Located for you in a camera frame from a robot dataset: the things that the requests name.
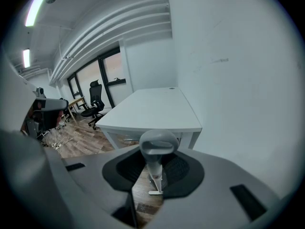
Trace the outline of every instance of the table leg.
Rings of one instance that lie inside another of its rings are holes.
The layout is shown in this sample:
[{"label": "table leg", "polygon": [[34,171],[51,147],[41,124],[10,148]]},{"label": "table leg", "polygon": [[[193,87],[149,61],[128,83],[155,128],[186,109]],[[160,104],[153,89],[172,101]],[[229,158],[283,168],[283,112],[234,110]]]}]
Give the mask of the table leg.
[{"label": "table leg", "polygon": [[63,114],[63,118],[65,119],[66,122],[68,122],[67,119],[66,119],[66,116],[64,114]]},{"label": "table leg", "polygon": [[72,119],[73,119],[73,120],[74,120],[74,122],[77,124],[77,122],[76,122],[76,120],[75,120],[75,118],[74,118],[74,116],[73,116],[73,114],[72,114],[72,112],[71,112],[70,107],[68,107],[68,110],[69,110],[69,112],[70,112],[70,114],[71,114]]},{"label": "table leg", "polygon": [[83,98],[81,100],[82,100],[82,103],[84,104],[84,109],[87,109],[85,100]]},{"label": "table leg", "polygon": [[193,132],[184,132],[182,133],[179,149],[188,149],[190,148],[190,143],[192,140]]},{"label": "table leg", "polygon": [[76,108],[75,108],[75,106],[74,106],[74,105],[73,105],[73,108],[74,108],[75,113],[77,114],[77,111],[76,111]]},{"label": "table leg", "polygon": [[116,134],[107,132],[106,130],[103,129],[102,132],[104,133],[108,141],[111,143],[111,145],[114,147],[114,149],[120,149],[123,147]]}]

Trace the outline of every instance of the fluorescent light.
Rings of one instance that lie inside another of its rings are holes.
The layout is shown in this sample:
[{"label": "fluorescent light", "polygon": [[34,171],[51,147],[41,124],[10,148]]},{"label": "fluorescent light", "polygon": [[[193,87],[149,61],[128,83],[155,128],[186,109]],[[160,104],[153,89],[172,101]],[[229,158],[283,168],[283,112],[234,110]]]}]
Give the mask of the fluorescent light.
[{"label": "fluorescent light", "polygon": [[28,68],[30,66],[30,50],[23,50],[23,63],[24,68]]},{"label": "fluorescent light", "polygon": [[25,26],[33,26],[35,22],[36,15],[38,13],[39,7],[42,4],[43,0],[33,0],[32,5],[30,6],[30,11],[28,13],[27,21]]}]

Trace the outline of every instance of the white wall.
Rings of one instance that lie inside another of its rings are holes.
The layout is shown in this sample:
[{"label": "white wall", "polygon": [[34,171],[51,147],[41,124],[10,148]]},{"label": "white wall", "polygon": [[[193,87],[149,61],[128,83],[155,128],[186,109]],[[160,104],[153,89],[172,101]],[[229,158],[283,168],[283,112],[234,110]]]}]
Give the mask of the white wall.
[{"label": "white wall", "polygon": [[126,57],[134,91],[177,85],[171,32],[128,40]]},{"label": "white wall", "polygon": [[274,0],[169,0],[178,86],[203,130],[280,197],[304,159],[304,48]]},{"label": "white wall", "polygon": [[28,82],[30,82],[37,88],[42,87],[44,94],[46,95],[47,98],[54,98],[54,99],[61,98],[56,87],[49,85],[49,77],[48,77],[48,74],[46,74],[46,73],[34,76],[34,77],[28,79]]}]

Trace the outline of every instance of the wooden table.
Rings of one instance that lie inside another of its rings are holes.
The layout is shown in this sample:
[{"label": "wooden table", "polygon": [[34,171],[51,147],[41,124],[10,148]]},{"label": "wooden table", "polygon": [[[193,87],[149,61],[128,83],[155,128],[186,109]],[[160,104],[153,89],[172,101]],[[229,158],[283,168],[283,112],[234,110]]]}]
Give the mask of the wooden table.
[{"label": "wooden table", "polygon": [[75,118],[74,118],[74,116],[73,116],[73,114],[72,114],[72,112],[71,112],[70,107],[72,106],[72,107],[74,108],[75,113],[77,114],[77,111],[76,111],[76,108],[75,108],[74,105],[75,105],[76,103],[80,102],[80,101],[82,101],[82,102],[85,104],[85,99],[84,99],[84,97],[81,97],[81,98],[78,98],[78,99],[74,99],[74,101],[71,102],[71,103],[69,103],[69,106],[68,106],[68,110],[69,110],[69,112],[70,112],[70,115],[71,115],[72,119],[74,120],[74,122],[75,122],[76,124],[77,124],[77,122],[76,122],[76,120],[75,120]]},{"label": "wooden table", "polygon": [[96,125],[115,149],[122,147],[116,134],[140,138],[152,129],[167,129],[180,139],[179,148],[192,148],[202,129],[178,87],[138,90]]}]

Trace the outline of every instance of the chair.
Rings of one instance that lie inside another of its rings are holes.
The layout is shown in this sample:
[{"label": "chair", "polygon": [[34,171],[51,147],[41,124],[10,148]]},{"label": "chair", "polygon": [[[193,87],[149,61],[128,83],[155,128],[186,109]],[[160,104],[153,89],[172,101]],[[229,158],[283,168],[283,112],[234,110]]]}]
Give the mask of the chair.
[{"label": "chair", "polygon": [[64,116],[68,115],[68,117],[66,118],[66,120],[69,122],[69,119],[71,118],[71,114],[70,114],[68,108],[66,108],[66,109],[63,111],[63,115],[64,115]]},{"label": "chair", "polygon": [[102,111],[105,106],[105,104],[101,100],[102,85],[98,83],[98,80],[90,83],[89,92],[92,107],[81,112],[81,116],[94,117],[94,119],[88,123],[88,126],[91,126],[91,123],[94,122],[93,129],[96,130],[95,124],[104,116],[103,114],[100,114],[99,111]]}]

